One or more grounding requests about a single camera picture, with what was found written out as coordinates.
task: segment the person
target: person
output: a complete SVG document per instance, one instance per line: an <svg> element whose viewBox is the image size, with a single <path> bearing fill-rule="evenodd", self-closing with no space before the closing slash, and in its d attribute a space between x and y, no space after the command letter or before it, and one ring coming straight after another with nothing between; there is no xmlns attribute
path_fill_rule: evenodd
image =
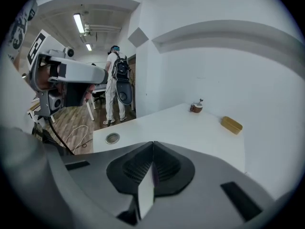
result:
<svg viewBox="0 0 305 229"><path fill-rule="evenodd" d="M106 86L106 120L103 122L104 125L108 124L108 121L111 120L111 123L115 122L113 117L113 100L116 94L116 79L112 76L112 69L114 62L118 59L118 55L120 58L126 58L126 55L120 52L120 47L112 46L110 52L108 53L108 58L106 62L105 70L108 72L108 82ZM125 114L125 105L119 102L119 109L120 109L120 121L124 121L127 119Z"/></svg>

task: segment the white shirt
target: white shirt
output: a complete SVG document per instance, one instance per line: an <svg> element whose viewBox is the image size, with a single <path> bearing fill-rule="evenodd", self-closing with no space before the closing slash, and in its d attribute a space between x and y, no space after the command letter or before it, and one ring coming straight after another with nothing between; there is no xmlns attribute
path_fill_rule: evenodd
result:
<svg viewBox="0 0 305 229"><path fill-rule="evenodd" d="M119 56L123 59L126 57L126 55L124 53L121 53L121 52L119 53ZM111 65L110 65L110 68L109 68L109 71L108 71L108 81L112 78L113 65L114 65L114 62L117 59L118 59L118 56L113 52L108 55L107 62L108 61L111 62Z"/></svg>

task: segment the black cable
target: black cable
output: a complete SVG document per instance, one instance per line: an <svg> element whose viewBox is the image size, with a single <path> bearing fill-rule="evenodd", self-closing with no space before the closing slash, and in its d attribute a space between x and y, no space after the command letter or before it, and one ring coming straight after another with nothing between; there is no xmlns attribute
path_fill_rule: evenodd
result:
<svg viewBox="0 0 305 229"><path fill-rule="evenodd" d="M49 124L50 124L50 127L52 129L52 131L54 132L54 134L57 136L57 138L61 141L61 143L66 147L66 149L68 149L69 153L74 155L74 153L68 148L68 146L65 144L65 142L61 139L61 137L57 134L57 132L55 131L54 127L53 127L53 124L52 124L52 121L51 121L51 118L48 117L48 121L49 121Z"/></svg>
<svg viewBox="0 0 305 229"><path fill-rule="evenodd" d="M85 143L83 143L83 144L77 146L76 148L72 149L72 151L74 151L75 149L79 148L80 146L83 147L83 148L87 147L87 144L86 144L86 143L90 142L91 140L93 140L93 138L91 138L89 141L87 141L87 142L85 142Z"/></svg>

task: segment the yellow box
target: yellow box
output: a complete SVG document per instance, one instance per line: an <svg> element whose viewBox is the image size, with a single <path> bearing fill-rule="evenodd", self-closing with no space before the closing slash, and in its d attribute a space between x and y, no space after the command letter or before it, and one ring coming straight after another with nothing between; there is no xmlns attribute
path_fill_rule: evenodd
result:
<svg viewBox="0 0 305 229"><path fill-rule="evenodd" d="M243 129L241 124L227 116L221 120L221 125L227 128L229 131L233 132L235 135L237 135Z"/></svg>

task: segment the white panel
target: white panel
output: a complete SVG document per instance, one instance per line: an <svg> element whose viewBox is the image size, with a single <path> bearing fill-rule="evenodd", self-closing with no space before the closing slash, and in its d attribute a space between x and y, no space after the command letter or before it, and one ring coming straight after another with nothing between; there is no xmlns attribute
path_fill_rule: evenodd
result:
<svg viewBox="0 0 305 229"><path fill-rule="evenodd" d="M143 219L153 206L154 184L153 184L153 168L148 169L145 177L138 186L138 201L140 216Z"/></svg>

